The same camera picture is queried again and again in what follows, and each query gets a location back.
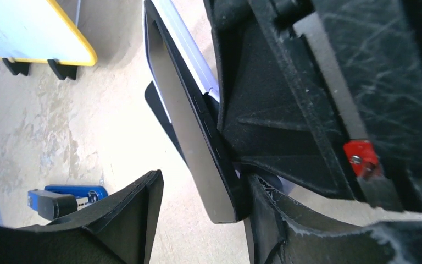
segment screw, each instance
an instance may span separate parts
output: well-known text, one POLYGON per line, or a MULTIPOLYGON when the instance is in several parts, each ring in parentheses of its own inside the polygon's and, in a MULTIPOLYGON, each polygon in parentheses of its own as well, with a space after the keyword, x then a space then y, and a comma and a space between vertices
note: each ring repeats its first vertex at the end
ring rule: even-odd
POLYGON ((350 158, 350 161, 353 163, 353 164, 360 164, 361 162, 362 162, 362 158, 360 158, 359 156, 352 156, 351 158, 350 158))

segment black bracket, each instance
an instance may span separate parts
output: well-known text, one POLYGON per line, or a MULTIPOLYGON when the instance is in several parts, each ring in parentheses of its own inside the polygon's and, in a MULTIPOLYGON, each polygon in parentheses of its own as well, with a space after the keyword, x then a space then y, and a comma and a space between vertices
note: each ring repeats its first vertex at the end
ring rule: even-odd
POLYGON ((30 64, 29 62, 10 62, 8 58, 2 58, 2 62, 4 65, 9 69, 12 75, 16 76, 19 73, 22 73, 24 76, 28 76, 28 72, 30 71, 30 64))
POLYGON ((59 80, 69 77, 72 80, 77 78, 77 68, 75 65, 61 65, 54 59, 49 59, 48 64, 59 80))

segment red plastic piece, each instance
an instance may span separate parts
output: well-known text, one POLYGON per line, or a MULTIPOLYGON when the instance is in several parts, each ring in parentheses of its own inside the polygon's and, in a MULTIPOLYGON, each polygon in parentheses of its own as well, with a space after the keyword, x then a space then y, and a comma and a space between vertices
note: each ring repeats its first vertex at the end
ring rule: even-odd
POLYGON ((343 146, 343 150, 357 177, 362 176, 363 168, 371 164, 376 167, 379 163, 373 145, 369 140, 351 140, 343 146))

